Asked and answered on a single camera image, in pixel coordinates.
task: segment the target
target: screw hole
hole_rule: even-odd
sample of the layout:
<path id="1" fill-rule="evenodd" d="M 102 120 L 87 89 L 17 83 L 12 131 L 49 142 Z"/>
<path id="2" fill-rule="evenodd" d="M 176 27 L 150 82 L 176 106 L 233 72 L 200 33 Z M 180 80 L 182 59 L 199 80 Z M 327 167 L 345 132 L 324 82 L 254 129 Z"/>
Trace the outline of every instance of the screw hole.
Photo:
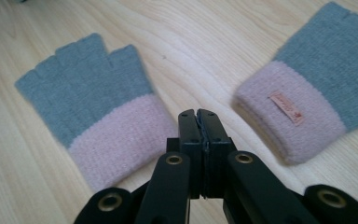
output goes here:
<path id="1" fill-rule="evenodd" d="M 235 156 L 235 160 L 240 163 L 251 163 L 253 161 L 253 158 L 251 156 L 248 156 L 244 153 L 238 154 Z"/>
<path id="2" fill-rule="evenodd" d="M 123 203 L 123 199 L 117 193 L 108 193 L 98 202 L 98 208 L 103 212 L 111 212 Z"/>
<path id="3" fill-rule="evenodd" d="M 182 163 L 182 157 L 180 156 L 170 156 L 165 160 L 169 165 L 177 165 Z"/>
<path id="4" fill-rule="evenodd" d="M 335 207 L 343 208 L 347 205 L 344 198 L 336 194 L 335 192 L 327 189 L 321 189 L 318 191 L 318 198 L 325 204 Z"/>

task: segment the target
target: metal ring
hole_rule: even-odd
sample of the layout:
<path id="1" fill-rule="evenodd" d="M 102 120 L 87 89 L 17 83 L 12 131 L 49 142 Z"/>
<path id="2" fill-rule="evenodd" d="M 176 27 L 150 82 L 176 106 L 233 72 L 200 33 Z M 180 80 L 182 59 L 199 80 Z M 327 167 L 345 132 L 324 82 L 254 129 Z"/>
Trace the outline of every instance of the metal ring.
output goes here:
<path id="1" fill-rule="evenodd" d="M 235 160 L 240 163 L 251 163 L 253 162 L 253 158 L 249 155 L 246 155 L 244 153 L 238 154 L 235 156 Z"/>
<path id="2" fill-rule="evenodd" d="M 169 165 L 177 165 L 177 164 L 182 163 L 183 160 L 182 160 L 182 157 L 173 155 L 173 156 L 168 157 L 165 161 Z"/>
<path id="3" fill-rule="evenodd" d="M 103 212 L 111 212 L 123 203 L 123 198 L 118 193 L 108 193 L 98 202 L 98 208 Z"/>
<path id="4" fill-rule="evenodd" d="M 343 208 L 347 205 L 344 198 L 336 194 L 334 191 L 328 189 L 321 189 L 318 191 L 318 198 L 325 204 L 335 208 Z"/>

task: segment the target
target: pink fabric label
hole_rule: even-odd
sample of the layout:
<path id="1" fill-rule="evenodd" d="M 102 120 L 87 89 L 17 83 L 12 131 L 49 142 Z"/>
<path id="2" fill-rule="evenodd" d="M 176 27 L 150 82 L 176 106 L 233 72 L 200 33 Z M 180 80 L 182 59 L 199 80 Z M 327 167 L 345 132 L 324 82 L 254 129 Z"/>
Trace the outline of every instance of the pink fabric label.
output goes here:
<path id="1" fill-rule="evenodd" d="M 269 99 L 271 99 L 296 126 L 304 121 L 304 116 L 301 111 L 280 91 L 273 92 L 269 96 Z"/>

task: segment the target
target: wooden surface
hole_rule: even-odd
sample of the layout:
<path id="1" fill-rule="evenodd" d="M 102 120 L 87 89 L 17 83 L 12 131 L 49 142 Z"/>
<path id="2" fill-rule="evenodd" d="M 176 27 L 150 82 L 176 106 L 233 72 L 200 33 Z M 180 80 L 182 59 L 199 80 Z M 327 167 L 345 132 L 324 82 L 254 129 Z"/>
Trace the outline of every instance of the wooden surface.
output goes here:
<path id="1" fill-rule="evenodd" d="M 239 149 L 256 153 L 289 189 L 327 184 L 358 200 L 358 130 L 315 159 L 285 166 L 233 104 L 239 85 L 326 1 L 0 0 L 0 223 L 72 223 L 92 195 L 71 158 L 13 83 L 54 50 L 99 33 L 109 50 L 133 44 L 174 118 L 219 115 Z M 358 12 L 358 1 L 338 1 Z M 125 179 L 133 190 L 152 162 Z M 191 223 L 226 223 L 219 200 L 191 204 Z"/>

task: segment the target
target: pink cuff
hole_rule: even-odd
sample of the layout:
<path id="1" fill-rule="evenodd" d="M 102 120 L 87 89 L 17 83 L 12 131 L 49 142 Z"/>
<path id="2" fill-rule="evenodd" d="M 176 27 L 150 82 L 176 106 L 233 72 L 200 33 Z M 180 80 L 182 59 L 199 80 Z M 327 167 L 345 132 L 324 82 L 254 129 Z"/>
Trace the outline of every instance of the pink cuff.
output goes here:
<path id="1" fill-rule="evenodd" d="M 114 109 L 79 135 L 69 153 L 95 191 L 122 178 L 165 152 L 177 128 L 162 102 L 148 94 Z"/>
<path id="2" fill-rule="evenodd" d="M 282 62 L 271 62 L 246 80 L 236 98 L 290 164 L 311 159 L 346 132 L 321 93 Z"/>

